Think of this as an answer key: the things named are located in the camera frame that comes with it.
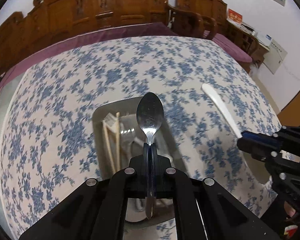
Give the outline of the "person's right hand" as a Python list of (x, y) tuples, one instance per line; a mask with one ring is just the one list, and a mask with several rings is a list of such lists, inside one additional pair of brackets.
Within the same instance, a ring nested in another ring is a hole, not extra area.
[(284, 210), (290, 218), (292, 218), (294, 215), (296, 215), (296, 210), (291, 205), (289, 205), (287, 202), (284, 202)]

